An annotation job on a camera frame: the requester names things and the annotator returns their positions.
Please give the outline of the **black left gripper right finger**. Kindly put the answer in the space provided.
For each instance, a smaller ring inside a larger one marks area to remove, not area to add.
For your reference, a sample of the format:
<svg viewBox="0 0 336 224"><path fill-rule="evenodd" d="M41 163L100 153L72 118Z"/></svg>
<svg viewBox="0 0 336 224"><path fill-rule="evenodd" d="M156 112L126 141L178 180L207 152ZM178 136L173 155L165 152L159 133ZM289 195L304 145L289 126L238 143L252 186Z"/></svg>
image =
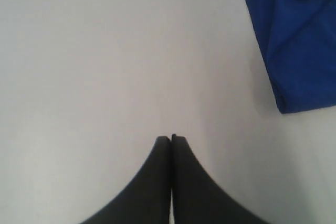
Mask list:
<svg viewBox="0 0 336 224"><path fill-rule="evenodd" d="M172 193L175 223L262 223L225 193L205 171L187 139L172 135Z"/></svg>

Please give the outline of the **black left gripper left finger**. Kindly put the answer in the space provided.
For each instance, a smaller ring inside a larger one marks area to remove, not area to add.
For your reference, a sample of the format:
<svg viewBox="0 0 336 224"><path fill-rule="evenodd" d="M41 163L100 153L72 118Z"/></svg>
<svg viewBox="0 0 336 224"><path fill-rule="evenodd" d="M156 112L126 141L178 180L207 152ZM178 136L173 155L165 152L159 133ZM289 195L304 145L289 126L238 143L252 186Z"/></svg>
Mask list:
<svg viewBox="0 0 336 224"><path fill-rule="evenodd" d="M84 223L169 223L171 175L171 141L160 136L134 178Z"/></svg>

